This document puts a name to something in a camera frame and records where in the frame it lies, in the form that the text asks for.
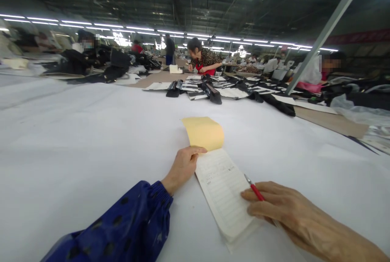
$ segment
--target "sleeve cuff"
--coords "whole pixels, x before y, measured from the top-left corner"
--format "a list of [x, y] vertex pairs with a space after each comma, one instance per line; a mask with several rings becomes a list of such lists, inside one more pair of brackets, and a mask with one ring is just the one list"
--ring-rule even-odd
[[161, 206], [165, 206], [168, 210], [171, 207], [173, 198], [169, 195], [163, 184], [160, 181], [157, 181], [151, 188], [151, 197], [155, 199], [156, 202], [160, 202]]

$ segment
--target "right hand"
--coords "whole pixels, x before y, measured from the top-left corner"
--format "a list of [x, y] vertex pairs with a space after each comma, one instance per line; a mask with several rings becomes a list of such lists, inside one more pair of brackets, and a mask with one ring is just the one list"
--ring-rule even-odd
[[382, 262], [389, 258], [372, 242], [334, 220], [301, 193], [274, 182], [256, 183], [265, 201], [259, 201], [252, 189], [241, 192], [252, 201], [248, 213], [271, 218], [283, 225], [299, 247], [329, 262]]

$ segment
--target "yellow paper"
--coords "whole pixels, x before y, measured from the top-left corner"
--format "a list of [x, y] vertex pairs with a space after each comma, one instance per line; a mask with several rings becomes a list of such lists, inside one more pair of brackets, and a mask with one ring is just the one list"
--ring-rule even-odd
[[204, 147], [207, 151], [222, 148], [222, 127], [209, 117], [191, 117], [182, 119], [187, 129], [191, 146]]

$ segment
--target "white table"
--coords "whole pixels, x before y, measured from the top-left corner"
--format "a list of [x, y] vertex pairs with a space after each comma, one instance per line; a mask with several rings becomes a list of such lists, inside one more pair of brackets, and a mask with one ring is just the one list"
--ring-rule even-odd
[[[390, 157], [340, 134], [248, 99], [219, 106], [185, 94], [51, 79], [2, 87], [2, 95], [5, 88], [13, 104], [3, 100], [0, 110], [2, 262], [39, 261], [139, 180], [163, 178], [189, 144], [180, 119], [191, 116], [222, 125], [225, 150], [251, 179], [301, 191], [390, 254]], [[161, 262], [288, 261], [269, 225], [229, 254], [195, 177], [170, 212]]]

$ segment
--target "red pen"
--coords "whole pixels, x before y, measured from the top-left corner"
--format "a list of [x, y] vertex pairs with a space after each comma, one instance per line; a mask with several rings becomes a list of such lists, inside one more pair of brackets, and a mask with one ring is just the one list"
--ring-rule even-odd
[[251, 186], [253, 192], [256, 194], [257, 198], [260, 200], [260, 201], [265, 201], [263, 195], [261, 195], [260, 191], [256, 188], [256, 186], [252, 183], [252, 181], [248, 178], [247, 175], [245, 175], [245, 179], [247, 179], [247, 182], [249, 183], [249, 185]]

